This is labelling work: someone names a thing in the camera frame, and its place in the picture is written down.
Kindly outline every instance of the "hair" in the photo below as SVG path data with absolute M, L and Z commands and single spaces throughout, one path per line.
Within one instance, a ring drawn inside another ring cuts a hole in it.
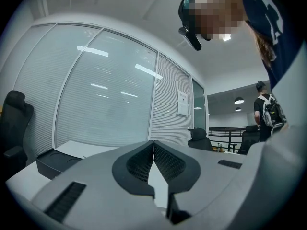
M 260 57 L 264 62 L 264 65 L 268 68 L 271 67 L 271 61 L 274 60 L 275 53 L 273 50 L 273 43 L 272 40 L 265 35 L 258 32 L 249 21 L 245 21 L 246 25 L 250 28 L 255 43 L 257 46 L 257 50 L 259 51 Z
M 265 85 L 264 82 L 258 81 L 256 84 L 256 89 L 258 92 L 261 92 L 262 90 L 266 90 L 267 86 Z

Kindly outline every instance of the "backpack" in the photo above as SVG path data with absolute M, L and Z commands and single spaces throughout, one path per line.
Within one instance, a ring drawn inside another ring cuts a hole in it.
M 263 95 L 260 95 L 258 98 L 264 100 L 262 118 L 266 126 L 274 127 L 277 124 L 285 123 L 283 110 L 271 94 L 269 99 Z

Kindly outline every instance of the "desk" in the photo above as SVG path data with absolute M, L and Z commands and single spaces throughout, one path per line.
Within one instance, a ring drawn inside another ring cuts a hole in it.
M 56 150 L 77 158 L 84 159 L 86 157 L 117 149 L 117 147 L 102 147 L 89 144 L 83 144 L 75 141 L 68 141 Z M 31 163 L 23 170 L 6 181 L 8 188 L 26 199 L 31 201 L 34 196 L 51 180 L 44 177 L 38 172 L 36 162 Z M 155 200 L 158 207 L 167 208 L 167 191 L 168 184 L 160 174 L 157 166 L 153 163 L 149 172 L 148 184 L 154 187 Z

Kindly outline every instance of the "window blinds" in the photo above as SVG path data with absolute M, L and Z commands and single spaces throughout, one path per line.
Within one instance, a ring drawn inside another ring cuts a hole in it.
M 56 147 L 68 140 L 115 147 L 147 140 L 156 56 L 102 31 L 84 49 L 64 88 Z
M 98 29 L 56 25 L 36 45 L 24 63 L 14 89 L 34 107 L 24 143 L 29 159 L 52 148 L 52 121 L 56 101 L 69 68 Z
M 51 27 L 51 25 L 31 27 L 25 32 L 9 54 L 0 71 L 0 105 L 3 104 L 8 92 L 13 89 L 16 76 L 29 53 Z
M 150 139 L 187 146 L 192 128 L 192 88 L 189 76 L 160 55 Z M 188 95 L 188 115 L 177 115 L 178 90 Z

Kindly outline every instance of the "white paper sign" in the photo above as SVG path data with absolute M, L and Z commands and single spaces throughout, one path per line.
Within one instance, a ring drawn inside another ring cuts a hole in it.
M 178 115 L 188 115 L 188 95 L 178 90 Z

